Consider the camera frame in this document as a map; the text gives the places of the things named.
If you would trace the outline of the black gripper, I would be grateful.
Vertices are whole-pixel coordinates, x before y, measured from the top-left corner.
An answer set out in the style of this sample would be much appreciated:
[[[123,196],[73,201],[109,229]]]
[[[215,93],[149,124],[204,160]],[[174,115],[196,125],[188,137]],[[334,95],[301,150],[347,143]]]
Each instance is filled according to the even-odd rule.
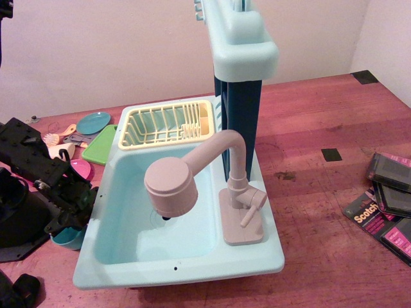
[[[87,226],[98,188],[81,177],[71,166],[41,180],[41,192],[61,211],[44,232],[56,236],[65,228],[81,230]]]

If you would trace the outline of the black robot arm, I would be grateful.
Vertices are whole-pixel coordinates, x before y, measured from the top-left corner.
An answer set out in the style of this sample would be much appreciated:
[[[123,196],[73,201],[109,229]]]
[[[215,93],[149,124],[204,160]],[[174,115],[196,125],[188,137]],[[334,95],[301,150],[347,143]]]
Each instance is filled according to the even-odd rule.
[[[98,189],[79,175],[66,159],[51,158],[40,132],[12,118],[1,125],[1,162],[33,183],[47,200],[60,209],[44,231],[56,236],[71,227],[82,230],[89,222]]]

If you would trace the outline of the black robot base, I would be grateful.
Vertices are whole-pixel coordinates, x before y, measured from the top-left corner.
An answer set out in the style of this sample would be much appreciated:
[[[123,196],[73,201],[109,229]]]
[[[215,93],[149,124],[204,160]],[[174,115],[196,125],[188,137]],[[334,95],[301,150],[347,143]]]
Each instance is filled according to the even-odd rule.
[[[49,239],[46,225],[58,215],[43,195],[1,168],[1,262],[25,259]]]

